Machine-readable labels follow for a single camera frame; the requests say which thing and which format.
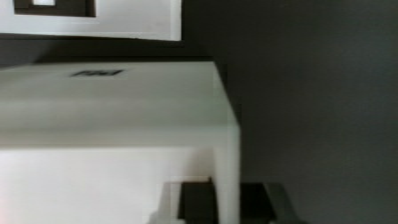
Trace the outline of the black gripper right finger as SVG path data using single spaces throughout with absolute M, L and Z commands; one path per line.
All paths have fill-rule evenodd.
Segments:
M 239 190 L 241 224 L 305 224 L 280 183 L 243 183 Z

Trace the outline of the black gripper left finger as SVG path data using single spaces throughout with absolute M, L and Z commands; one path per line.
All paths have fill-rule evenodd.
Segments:
M 149 216 L 147 224 L 218 224 L 211 182 L 163 184 L 157 209 Z

